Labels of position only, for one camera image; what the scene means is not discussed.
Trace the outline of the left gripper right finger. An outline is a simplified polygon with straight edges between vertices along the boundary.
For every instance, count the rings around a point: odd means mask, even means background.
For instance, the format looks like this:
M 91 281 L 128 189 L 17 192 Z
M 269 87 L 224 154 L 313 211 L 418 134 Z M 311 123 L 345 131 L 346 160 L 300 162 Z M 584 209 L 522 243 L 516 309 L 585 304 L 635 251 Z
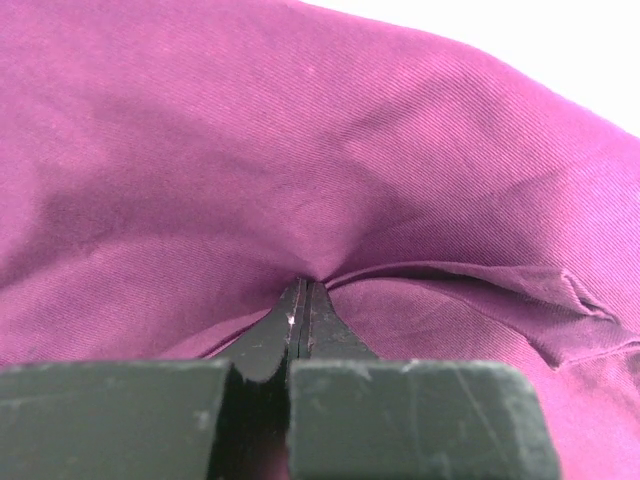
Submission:
M 556 479 L 538 397 L 495 362 L 384 361 L 308 285 L 289 357 L 293 479 Z

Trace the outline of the purple surgical drape cloth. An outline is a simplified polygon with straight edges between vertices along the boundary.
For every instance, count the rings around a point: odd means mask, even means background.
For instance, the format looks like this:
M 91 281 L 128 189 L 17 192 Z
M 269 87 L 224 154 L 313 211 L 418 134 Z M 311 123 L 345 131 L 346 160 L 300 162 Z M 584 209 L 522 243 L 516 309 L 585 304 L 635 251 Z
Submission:
M 386 358 L 534 384 L 639 475 L 639 141 L 501 61 L 297 1 L 1 5 L 1 362 L 196 358 L 298 276 Z

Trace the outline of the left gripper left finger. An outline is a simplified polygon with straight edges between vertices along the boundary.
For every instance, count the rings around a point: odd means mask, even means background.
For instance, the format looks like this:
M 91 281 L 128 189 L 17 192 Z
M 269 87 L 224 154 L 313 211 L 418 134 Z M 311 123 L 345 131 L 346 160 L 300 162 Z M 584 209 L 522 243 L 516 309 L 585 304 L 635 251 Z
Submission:
M 303 284 L 213 358 L 1 375 L 5 479 L 283 479 Z

